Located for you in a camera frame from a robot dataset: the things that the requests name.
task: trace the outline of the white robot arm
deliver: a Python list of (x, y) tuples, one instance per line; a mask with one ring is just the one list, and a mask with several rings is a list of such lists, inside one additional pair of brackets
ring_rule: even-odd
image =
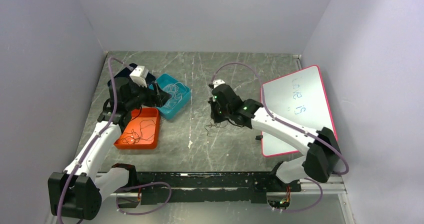
[(91, 220), (99, 212), (105, 198), (119, 188), (138, 184), (136, 169), (128, 164), (117, 163), (108, 173), (96, 177), (109, 149), (130, 122), (131, 111), (142, 108), (142, 105), (162, 107), (171, 97), (156, 82), (152, 82), (153, 89), (148, 88), (148, 70), (143, 66), (135, 65), (132, 68), (131, 73), (122, 74), (122, 71), (114, 77), (116, 99), (111, 85), (110, 99), (104, 103), (94, 132), (78, 156), (63, 172), (50, 175), (47, 184), (53, 215), (58, 214), (59, 203), (62, 203), (62, 216)]
[(316, 130), (299, 125), (278, 116), (271, 110), (272, 117), (262, 103), (253, 99), (241, 100), (233, 89), (221, 79), (214, 80), (210, 87), (212, 88), (212, 97), (209, 99), (210, 117), (215, 123), (232, 121), (239, 126), (266, 132), (285, 141), (303, 154), (297, 159), (279, 163), (274, 168), (274, 174), (278, 179), (283, 183), (290, 183), (302, 178), (312, 178), (321, 183), (327, 182), (339, 157), (324, 144), (307, 134), (310, 133), (325, 140), (340, 152), (333, 131), (326, 127)]

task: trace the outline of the purple cable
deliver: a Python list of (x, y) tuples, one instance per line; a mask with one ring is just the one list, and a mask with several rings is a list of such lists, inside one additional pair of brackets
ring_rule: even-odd
[(117, 208), (116, 210), (118, 212), (122, 213), (122, 214), (125, 214), (125, 215), (141, 216), (141, 215), (150, 214), (152, 212), (156, 212), (157, 210), (163, 208), (170, 201), (171, 194), (172, 194), (171, 186), (168, 183), (166, 183), (166, 182), (157, 181), (157, 182), (152, 182), (152, 183), (148, 183), (148, 184), (144, 184), (144, 185), (137, 185), (137, 186), (127, 187), (127, 188), (119, 188), (117, 191), (128, 191), (128, 190), (131, 190), (131, 189), (146, 188), (146, 187), (151, 187), (151, 186), (154, 186), (154, 185), (165, 185), (165, 186), (167, 186), (169, 188), (168, 198), (166, 199), (166, 201), (162, 205), (156, 207), (155, 209), (152, 209), (152, 210), (149, 210), (149, 211), (146, 211), (146, 212), (141, 212), (141, 213), (126, 212), (126, 211), (123, 211), (123, 210), (121, 210), (119, 208), (119, 204), (118, 204), (119, 197), (117, 197), (116, 198), (116, 202), (115, 202), (116, 203), (116, 208)]
[[(121, 63), (122, 65), (124, 65), (125, 67), (127, 67), (130, 70), (133, 70), (133, 68), (127, 64), (124, 64), (121, 60), (116, 59), (115, 57), (111, 56), (109, 57), (109, 59), (107, 60), (107, 66), (109, 68), (109, 74), (110, 74), (110, 81), (112, 83), (112, 89), (113, 89), (113, 99), (117, 100), (117, 88), (115, 86), (115, 79), (114, 79), (114, 73), (112, 71), (112, 64), (111, 64), (111, 60), (115, 60), (119, 63)], [(94, 138), (90, 141), (90, 143), (87, 145), (87, 148), (85, 149), (85, 151), (82, 153), (81, 158), (78, 160), (78, 164), (75, 165), (75, 167), (72, 169), (72, 171), (70, 172), (68, 178), (66, 179), (65, 182), (65, 186), (62, 189), (62, 193), (60, 194), (60, 199), (59, 199), (59, 204), (57, 205), (57, 220), (59, 222), (59, 224), (64, 224), (63, 220), (62, 220), (62, 207), (64, 204), (64, 200), (65, 200), (65, 194), (66, 194), (66, 190), (68, 189), (70, 183), (71, 183), (71, 179), (72, 177), (75, 175), (75, 173), (77, 172), (78, 168), (80, 167), (80, 165), (83, 163), (84, 159), (86, 158), (86, 156), (88, 155), (89, 151), (91, 150), (91, 148), (93, 147), (94, 143), (97, 141), (97, 139), (99, 138), (99, 136), (101, 136), (103, 134), (104, 131), (106, 131), (106, 129), (108, 129), (108, 127), (110, 126), (110, 124), (112, 123), (112, 120), (115, 117), (115, 114), (117, 112), (117, 107), (118, 107), (118, 103), (116, 101), (113, 102), (113, 111), (112, 111), (112, 115), (109, 118), (109, 121), (107, 122), (107, 124), (98, 132), (98, 135), (95, 135)], [(80, 224), (83, 221), (83, 219), (80, 219), (76, 224)]]
[[(215, 77), (217, 76), (217, 74), (218, 74), (218, 72), (222, 69), (222, 68), (224, 68), (224, 67), (226, 67), (226, 66), (229, 66), (229, 65), (241, 65), (241, 66), (244, 66), (244, 67), (246, 67), (246, 68), (248, 68), (248, 69), (250, 69), (252, 72), (253, 72), (253, 74), (254, 74), (254, 76), (257, 78), (257, 80), (259, 81), (259, 84), (260, 84), (260, 90), (261, 90), (261, 100), (262, 100), (262, 104), (263, 104), (263, 107), (265, 108), (265, 111), (268, 113), (268, 115), (272, 118), (272, 119), (274, 119), (274, 120), (276, 120), (277, 122), (279, 122), (279, 123), (281, 123), (281, 124), (283, 124), (283, 125), (286, 125), (286, 126), (288, 126), (288, 127), (290, 127), (290, 128), (292, 128), (292, 129), (295, 129), (296, 131), (298, 131), (298, 132), (300, 132), (300, 133), (302, 133), (302, 134), (305, 134), (305, 131), (303, 130), (303, 129), (301, 129), (301, 128), (299, 128), (299, 127), (297, 127), (297, 126), (294, 126), (294, 125), (292, 125), (292, 124), (290, 124), (290, 123), (287, 123), (286, 121), (284, 121), (284, 120), (281, 120), (281, 119), (279, 119), (279, 118), (276, 118), (276, 117), (274, 117), (273, 116), (273, 114), (271, 113), (271, 111), (268, 109), (268, 107), (267, 107), (267, 103), (265, 102), (265, 90), (264, 90), (264, 83), (261, 81), (261, 78), (259, 77), (259, 74), (252, 68), (252, 67), (250, 67), (249, 65), (247, 65), (247, 64), (244, 64), (244, 63), (241, 63), (241, 62), (230, 62), (230, 63), (227, 63), (227, 64), (224, 64), (224, 65), (222, 65), (220, 68), (218, 68), (218, 70), (216, 70), (216, 72), (213, 74), (213, 76), (212, 76), (212, 80), (210, 81), (211, 83), (213, 83), (214, 82), (214, 80), (215, 80)], [(346, 174), (346, 173), (348, 173), (349, 172), (349, 165), (348, 165), (348, 162), (346, 161), (346, 159), (345, 159), (345, 157), (339, 152), (339, 151), (337, 151), (334, 147), (332, 147), (329, 143), (327, 143), (326, 141), (324, 141), (323, 139), (321, 139), (321, 138), (319, 138), (318, 136), (316, 136), (316, 135), (313, 135), (313, 134), (311, 134), (311, 133), (309, 133), (309, 132), (307, 132), (306, 133), (306, 135), (308, 135), (309, 137), (311, 137), (311, 138), (313, 138), (313, 139), (315, 139), (315, 140), (317, 140), (318, 142), (320, 142), (320, 143), (322, 143), (322, 144), (324, 144), (324, 146), (326, 146), (327, 148), (329, 148), (332, 152), (334, 152), (342, 161), (343, 161), (343, 163), (344, 163), (344, 166), (346, 167), (346, 170), (344, 170), (344, 171), (341, 171), (341, 172), (335, 172), (336, 174), (338, 174), (338, 175), (344, 175), (344, 174)], [(313, 183), (315, 183), (317, 186), (318, 186), (318, 188), (319, 188), (319, 197), (318, 197), (318, 200), (316, 200), (316, 202), (314, 202), (312, 205), (310, 205), (310, 206), (307, 206), (307, 207), (304, 207), (304, 208), (301, 208), (301, 209), (296, 209), (296, 210), (283, 210), (283, 212), (286, 212), (286, 213), (298, 213), (298, 212), (303, 212), (303, 211), (306, 211), (306, 210), (309, 210), (309, 209), (311, 209), (311, 208), (313, 208), (313, 207), (315, 207), (320, 201), (321, 201), (321, 199), (323, 198), (323, 188), (321, 187), (321, 185), (317, 182), (317, 181), (315, 181), (315, 180), (313, 180), (313, 179), (311, 179), (311, 178), (304, 178), (305, 180), (308, 180), (308, 181), (311, 181), (311, 182), (313, 182)]]

